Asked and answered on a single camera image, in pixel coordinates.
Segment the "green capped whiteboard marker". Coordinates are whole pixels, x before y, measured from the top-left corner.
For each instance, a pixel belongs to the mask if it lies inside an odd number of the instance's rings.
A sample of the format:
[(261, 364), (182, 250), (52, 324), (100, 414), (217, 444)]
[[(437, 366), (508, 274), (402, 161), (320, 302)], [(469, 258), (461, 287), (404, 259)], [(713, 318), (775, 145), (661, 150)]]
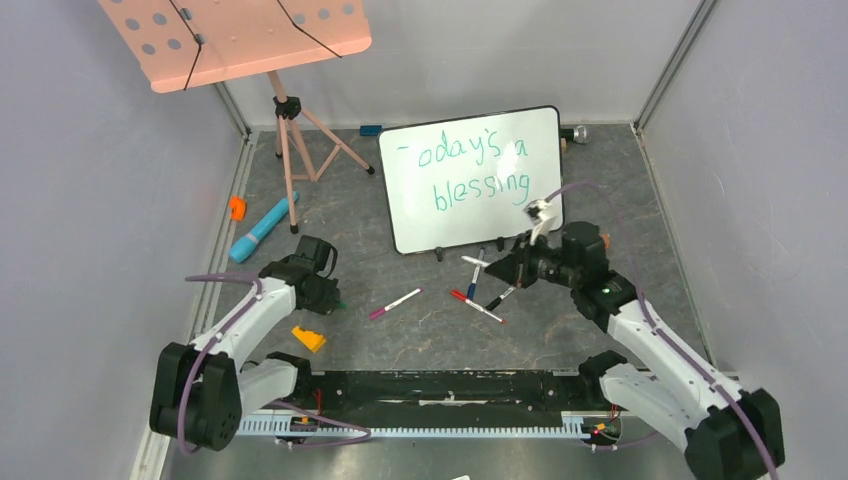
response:
[(484, 260), (479, 259), (479, 258), (474, 258), (474, 257), (471, 257), (471, 256), (467, 256), (467, 255), (463, 255), (463, 256), (461, 256), (461, 259), (462, 259), (463, 261), (467, 262), (467, 263), (470, 263), (470, 264), (473, 264), (473, 265), (479, 266), (479, 267), (481, 267), (481, 268), (487, 268), (487, 267), (489, 267), (489, 266), (491, 265), (491, 263), (490, 263), (490, 262), (484, 261)]

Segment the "white whiteboard black frame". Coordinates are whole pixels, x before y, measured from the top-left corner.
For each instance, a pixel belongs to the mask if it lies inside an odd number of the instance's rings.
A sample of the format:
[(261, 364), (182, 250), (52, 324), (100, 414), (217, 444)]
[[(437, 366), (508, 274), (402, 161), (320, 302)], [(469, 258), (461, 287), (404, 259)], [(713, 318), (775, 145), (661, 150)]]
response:
[(402, 255), (514, 237), (532, 226), (527, 204), (563, 184), (552, 105), (388, 128), (377, 141)]

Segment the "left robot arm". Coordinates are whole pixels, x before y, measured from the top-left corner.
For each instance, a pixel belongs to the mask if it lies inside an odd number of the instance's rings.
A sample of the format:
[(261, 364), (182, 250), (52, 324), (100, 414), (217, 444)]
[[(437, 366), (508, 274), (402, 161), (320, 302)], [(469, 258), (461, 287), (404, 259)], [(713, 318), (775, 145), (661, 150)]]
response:
[(189, 276), (191, 282), (235, 283), (248, 293), (208, 331), (186, 344), (172, 342), (159, 354), (148, 426), (177, 441), (185, 454), (220, 451), (242, 419), (283, 400), (306, 405), (314, 394), (307, 360), (271, 354), (258, 365), (244, 363), (266, 335), (297, 310), (333, 313), (341, 302), (330, 278), (338, 250), (329, 242), (300, 238), (294, 253), (257, 273), (221, 272)]

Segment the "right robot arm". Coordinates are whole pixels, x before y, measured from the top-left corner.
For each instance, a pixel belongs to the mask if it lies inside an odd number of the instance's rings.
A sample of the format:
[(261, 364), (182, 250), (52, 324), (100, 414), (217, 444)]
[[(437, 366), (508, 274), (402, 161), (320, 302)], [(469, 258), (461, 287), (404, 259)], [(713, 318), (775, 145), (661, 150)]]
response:
[(598, 226), (567, 224), (558, 247), (528, 231), (484, 271), (517, 288), (538, 280), (567, 288), (578, 312), (654, 376), (613, 352), (597, 355), (577, 382), (585, 405), (610, 403), (637, 416), (682, 452), (697, 479), (777, 478), (785, 449), (776, 399), (763, 388), (745, 390), (662, 321), (636, 285), (610, 267)]

